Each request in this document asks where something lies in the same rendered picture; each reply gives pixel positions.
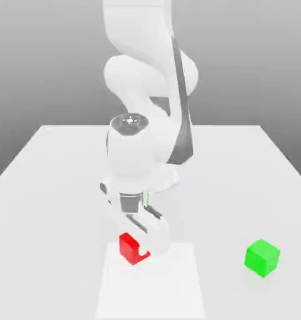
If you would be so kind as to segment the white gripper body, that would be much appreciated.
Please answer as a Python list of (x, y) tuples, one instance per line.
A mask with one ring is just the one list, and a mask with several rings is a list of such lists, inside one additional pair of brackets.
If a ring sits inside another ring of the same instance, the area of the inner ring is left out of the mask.
[(149, 237), (151, 254), (160, 255), (170, 245), (169, 227), (163, 215), (144, 207), (138, 213), (127, 214), (111, 208), (111, 219), (121, 233), (129, 233), (136, 241)]

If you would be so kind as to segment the small red cube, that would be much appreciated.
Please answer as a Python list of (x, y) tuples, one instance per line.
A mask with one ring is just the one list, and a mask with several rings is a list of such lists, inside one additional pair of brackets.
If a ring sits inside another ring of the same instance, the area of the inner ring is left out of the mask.
[(133, 266), (151, 256), (149, 251), (140, 253), (140, 244), (128, 232), (119, 236), (119, 252)]

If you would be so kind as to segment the small green cube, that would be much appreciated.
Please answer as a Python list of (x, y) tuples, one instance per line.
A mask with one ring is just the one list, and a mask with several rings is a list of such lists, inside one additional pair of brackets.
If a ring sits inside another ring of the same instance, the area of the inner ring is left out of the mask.
[(280, 249), (264, 239), (258, 239), (246, 250), (244, 265), (264, 278), (277, 267)]

